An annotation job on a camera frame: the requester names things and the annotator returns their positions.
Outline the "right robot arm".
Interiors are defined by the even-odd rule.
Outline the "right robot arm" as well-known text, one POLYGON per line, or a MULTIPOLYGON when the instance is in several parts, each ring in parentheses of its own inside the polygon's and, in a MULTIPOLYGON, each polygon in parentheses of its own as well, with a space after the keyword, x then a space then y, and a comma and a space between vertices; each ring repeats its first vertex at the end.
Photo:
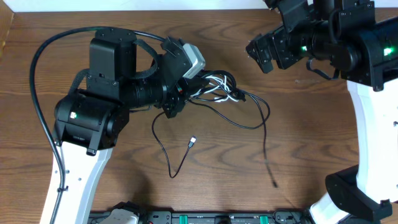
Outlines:
POLYGON ((262 72, 305 59, 334 68, 350 93, 358 132, 357 165, 330 174, 326 194, 302 223, 379 223, 397 202, 397 19, 377 22, 372 0, 267 1, 282 25, 246 46, 262 72))

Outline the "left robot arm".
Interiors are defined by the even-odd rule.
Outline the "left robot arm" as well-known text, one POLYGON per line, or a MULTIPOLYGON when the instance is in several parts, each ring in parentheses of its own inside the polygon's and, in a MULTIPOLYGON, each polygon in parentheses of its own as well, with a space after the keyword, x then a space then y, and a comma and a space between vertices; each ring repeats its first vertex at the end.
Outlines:
POLYGON ((90 66, 76 75, 54 110, 45 134, 53 151, 42 223, 86 223, 102 171, 119 133, 138 108, 160 108, 168 118, 207 85, 198 47, 171 37, 162 54, 136 30, 98 26, 90 42, 90 66))

